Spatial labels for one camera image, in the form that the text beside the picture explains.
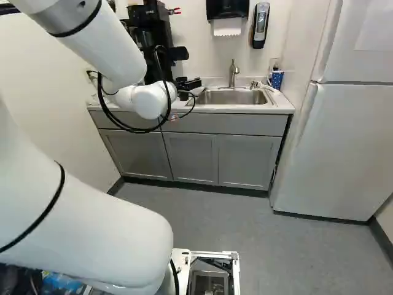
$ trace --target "black paper towel dispenser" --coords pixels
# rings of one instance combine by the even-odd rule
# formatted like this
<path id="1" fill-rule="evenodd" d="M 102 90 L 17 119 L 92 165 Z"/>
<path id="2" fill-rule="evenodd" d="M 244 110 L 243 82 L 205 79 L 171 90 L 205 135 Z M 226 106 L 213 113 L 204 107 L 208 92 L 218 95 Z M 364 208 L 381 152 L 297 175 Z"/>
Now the black paper towel dispenser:
<path id="1" fill-rule="evenodd" d="M 206 16 L 209 20 L 218 18 L 248 18 L 249 0 L 206 0 Z"/>

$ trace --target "cabinet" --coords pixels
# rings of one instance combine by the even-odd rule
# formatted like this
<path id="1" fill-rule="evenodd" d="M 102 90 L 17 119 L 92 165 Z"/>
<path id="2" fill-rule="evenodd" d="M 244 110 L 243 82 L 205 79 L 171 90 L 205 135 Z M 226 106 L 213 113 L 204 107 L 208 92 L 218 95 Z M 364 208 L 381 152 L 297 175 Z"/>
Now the cabinet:
<path id="1" fill-rule="evenodd" d="M 279 137 L 218 135 L 219 185 L 267 190 Z"/>
<path id="2" fill-rule="evenodd" d="M 99 133 L 122 175 L 173 179 L 160 132 L 141 135 L 101 129 Z"/>
<path id="3" fill-rule="evenodd" d="M 286 129 L 279 114 L 200 114 L 132 134 L 117 129 L 102 111 L 90 111 L 120 174 L 267 191 Z M 116 116 L 150 127 L 132 112 Z"/>
<path id="4" fill-rule="evenodd" d="M 163 132 L 173 179 L 217 184 L 217 135 Z"/>

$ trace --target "gray floor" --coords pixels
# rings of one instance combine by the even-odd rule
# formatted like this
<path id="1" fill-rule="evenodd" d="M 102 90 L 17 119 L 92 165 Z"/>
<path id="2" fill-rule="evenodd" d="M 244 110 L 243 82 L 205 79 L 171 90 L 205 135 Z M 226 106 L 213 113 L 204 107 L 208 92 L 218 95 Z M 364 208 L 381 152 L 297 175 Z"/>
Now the gray floor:
<path id="1" fill-rule="evenodd" d="M 391 295 L 393 269 L 368 227 L 274 215 L 268 199 L 125 184 L 162 214 L 174 246 L 240 253 L 242 295 Z"/>

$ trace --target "cabinet door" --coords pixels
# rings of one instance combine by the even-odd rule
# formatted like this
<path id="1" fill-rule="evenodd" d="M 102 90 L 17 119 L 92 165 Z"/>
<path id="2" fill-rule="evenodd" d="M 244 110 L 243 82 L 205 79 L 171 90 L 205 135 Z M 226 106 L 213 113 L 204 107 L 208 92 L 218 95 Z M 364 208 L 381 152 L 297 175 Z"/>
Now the cabinet door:
<path id="1" fill-rule="evenodd" d="M 218 135 L 219 185 L 268 190 L 280 137 Z"/>
<path id="2" fill-rule="evenodd" d="M 216 135 L 163 134 L 175 181 L 217 184 Z"/>
<path id="3" fill-rule="evenodd" d="M 132 134 L 121 130 L 99 132 L 122 175 L 172 180 L 160 132 L 148 134 Z"/>

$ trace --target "stainless steel sink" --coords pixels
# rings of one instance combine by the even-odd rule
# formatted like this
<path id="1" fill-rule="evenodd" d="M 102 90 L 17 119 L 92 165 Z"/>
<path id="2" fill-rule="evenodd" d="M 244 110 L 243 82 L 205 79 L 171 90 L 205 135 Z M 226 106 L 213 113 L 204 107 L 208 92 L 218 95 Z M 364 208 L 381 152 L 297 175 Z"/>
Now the stainless steel sink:
<path id="1" fill-rule="evenodd" d="M 190 100 L 187 106 L 192 104 L 193 100 Z M 271 99 L 262 88 L 207 88 L 199 94 L 195 105 L 207 104 L 271 104 Z"/>

